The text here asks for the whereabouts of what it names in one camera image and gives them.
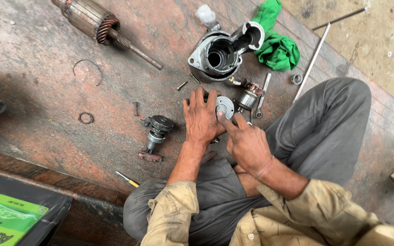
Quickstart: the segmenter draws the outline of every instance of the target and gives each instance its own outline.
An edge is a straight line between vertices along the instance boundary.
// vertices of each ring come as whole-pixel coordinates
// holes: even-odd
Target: knee
[[[371,101],[372,99],[372,92],[370,92],[369,86],[364,83],[363,81],[360,81],[358,79],[353,79],[350,78],[350,81],[348,82],[348,87],[351,90],[351,93],[353,95],[359,96],[360,98],[365,98]]]
[[[363,81],[349,77],[335,78],[329,80],[327,86],[336,89],[338,92],[346,92],[348,102],[370,109],[372,93],[369,86]]]
[[[165,183],[164,179],[149,179],[137,187],[124,202],[124,229],[138,241],[142,241],[147,233],[147,215],[150,213],[148,200],[155,198]]]

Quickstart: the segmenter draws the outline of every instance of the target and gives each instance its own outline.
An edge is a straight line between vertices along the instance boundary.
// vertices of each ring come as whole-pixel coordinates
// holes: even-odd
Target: yellow handle screwdriver
[[[128,177],[124,176],[122,173],[120,173],[119,171],[117,171],[117,174],[121,177],[123,177],[125,180],[127,180],[129,183],[131,183],[134,187],[138,187],[139,185],[134,182],[133,180],[129,179]]]

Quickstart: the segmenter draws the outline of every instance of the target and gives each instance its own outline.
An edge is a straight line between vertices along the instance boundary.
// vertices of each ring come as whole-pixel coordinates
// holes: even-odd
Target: green cloth
[[[255,51],[255,55],[261,63],[274,71],[293,70],[300,60],[296,43],[291,38],[272,30],[281,8],[280,0],[267,0],[259,6],[258,12],[252,19],[261,24],[265,32],[264,42],[261,48]]]

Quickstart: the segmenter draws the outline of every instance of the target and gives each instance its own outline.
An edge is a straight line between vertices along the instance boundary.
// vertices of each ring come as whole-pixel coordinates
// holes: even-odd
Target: white plastic bag
[[[207,4],[200,6],[195,15],[207,27],[209,27],[215,21],[215,13],[211,11]]]

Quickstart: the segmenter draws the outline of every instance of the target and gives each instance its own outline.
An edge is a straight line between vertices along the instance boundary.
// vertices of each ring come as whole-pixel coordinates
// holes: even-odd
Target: hand
[[[196,91],[192,91],[189,99],[184,99],[182,104],[187,127],[186,140],[207,148],[213,139],[225,133],[226,130],[217,121],[215,115],[215,101],[221,93],[212,89],[207,103],[203,99],[204,95],[203,88],[199,87]]]
[[[227,151],[240,167],[259,180],[271,170],[273,161],[276,160],[270,153],[265,132],[257,126],[249,126],[239,113],[234,114],[233,118],[238,126],[227,120],[222,112],[218,112],[219,122],[229,133]]]

